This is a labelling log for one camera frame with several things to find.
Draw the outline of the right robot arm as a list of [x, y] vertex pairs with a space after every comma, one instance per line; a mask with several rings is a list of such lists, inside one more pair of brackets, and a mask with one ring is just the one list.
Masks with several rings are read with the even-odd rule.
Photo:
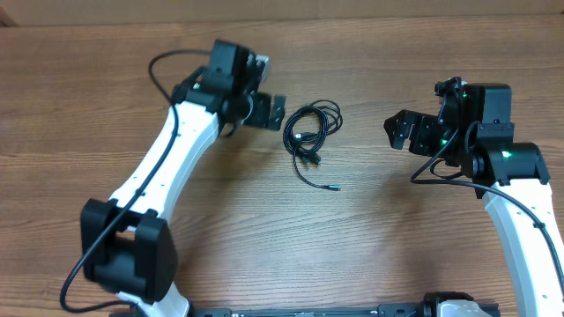
[[401, 110], [383, 124], [392, 148], [428, 159], [411, 183], [473, 188], [500, 238], [519, 314], [561, 316], [563, 241], [550, 174], [534, 143], [514, 140], [510, 86], [452, 77], [434, 94], [438, 114]]

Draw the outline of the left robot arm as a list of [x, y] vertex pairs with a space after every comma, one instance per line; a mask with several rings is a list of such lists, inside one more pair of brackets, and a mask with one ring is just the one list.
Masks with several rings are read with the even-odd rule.
[[134, 173], [106, 201], [90, 199], [80, 215], [83, 255], [69, 274], [116, 295], [129, 316], [188, 316], [192, 305], [174, 283], [178, 254], [170, 230], [176, 202], [204, 152], [225, 125], [279, 130], [282, 95], [259, 92], [270, 59], [217, 40], [209, 62], [163, 95], [161, 132]]

